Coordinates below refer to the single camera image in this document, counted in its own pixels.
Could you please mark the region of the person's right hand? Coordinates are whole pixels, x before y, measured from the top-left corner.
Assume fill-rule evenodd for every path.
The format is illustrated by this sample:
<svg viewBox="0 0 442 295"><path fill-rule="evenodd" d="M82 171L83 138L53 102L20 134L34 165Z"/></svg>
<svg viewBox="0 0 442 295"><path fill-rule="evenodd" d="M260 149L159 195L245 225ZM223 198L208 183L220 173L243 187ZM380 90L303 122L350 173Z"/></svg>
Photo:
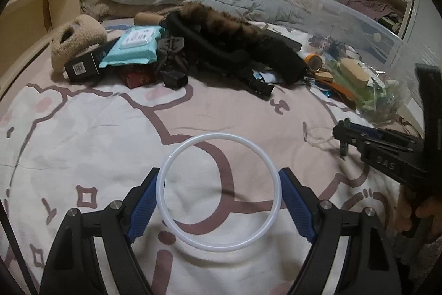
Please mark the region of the person's right hand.
<svg viewBox="0 0 442 295"><path fill-rule="evenodd" d="M416 210L412 210L405 196L405 187L400 187L399 197L396 203L396 215L394 228L397 232L409 231L412 228L411 215L415 213L420 219L432 217L432 227L426 237L426 243L433 243L441 237L442 233L442 204L441 199L430 197L423 201Z"/></svg>

